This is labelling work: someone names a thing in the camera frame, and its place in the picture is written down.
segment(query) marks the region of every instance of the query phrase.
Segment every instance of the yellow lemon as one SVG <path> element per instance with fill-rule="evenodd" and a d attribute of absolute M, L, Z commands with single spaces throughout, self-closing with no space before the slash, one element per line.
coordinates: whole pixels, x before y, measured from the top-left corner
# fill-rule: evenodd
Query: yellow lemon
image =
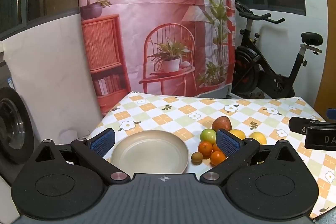
<path fill-rule="evenodd" d="M 238 137 L 241 140 L 244 140 L 246 138 L 246 135 L 243 131 L 239 130 L 239 129 L 232 129 L 229 131 L 231 134 L 235 135 L 236 137 Z"/>
<path fill-rule="evenodd" d="M 255 139 L 260 144 L 266 144 L 267 143 L 265 135 L 260 133 L 260 132 L 253 132 L 253 133 L 251 133 L 251 135 L 249 137 Z"/>

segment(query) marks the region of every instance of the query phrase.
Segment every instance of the bike seat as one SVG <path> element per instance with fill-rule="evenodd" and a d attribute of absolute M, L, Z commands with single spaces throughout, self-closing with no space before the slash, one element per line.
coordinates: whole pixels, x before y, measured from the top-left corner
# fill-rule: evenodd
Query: bike seat
<path fill-rule="evenodd" d="M 313 46 L 320 46 L 323 43 L 322 36 L 314 32 L 303 32 L 301 34 L 301 40 L 303 43 Z"/>

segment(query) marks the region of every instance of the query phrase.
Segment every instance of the gray ribbed panel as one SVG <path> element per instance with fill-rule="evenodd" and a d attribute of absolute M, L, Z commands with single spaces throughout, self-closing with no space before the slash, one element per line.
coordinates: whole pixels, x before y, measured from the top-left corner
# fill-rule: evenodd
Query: gray ribbed panel
<path fill-rule="evenodd" d="M 109 187 L 102 200 L 87 212 L 53 224 L 268 224 L 235 209 L 215 185 L 193 174 L 137 174 L 130 183 Z M 15 224 L 46 224 L 21 217 Z M 282 224 L 311 224 L 301 218 Z"/>

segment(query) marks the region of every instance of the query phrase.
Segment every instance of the washing machine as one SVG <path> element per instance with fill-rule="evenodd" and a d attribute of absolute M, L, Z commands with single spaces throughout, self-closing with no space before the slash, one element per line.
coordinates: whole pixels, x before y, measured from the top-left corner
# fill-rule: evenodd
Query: washing machine
<path fill-rule="evenodd" d="M 36 141 L 27 109 L 0 62 L 0 176 L 9 186 L 33 153 Z"/>

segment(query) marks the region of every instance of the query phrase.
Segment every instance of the green apple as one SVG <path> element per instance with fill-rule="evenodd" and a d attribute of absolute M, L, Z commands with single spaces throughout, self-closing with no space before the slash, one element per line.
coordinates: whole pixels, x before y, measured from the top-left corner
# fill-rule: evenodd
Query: green apple
<path fill-rule="evenodd" d="M 216 142 L 216 131 L 212 130 L 211 128 L 206 128 L 202 131 L 200 137 L 202 142 L 209 142 L 214 144 Z"/>

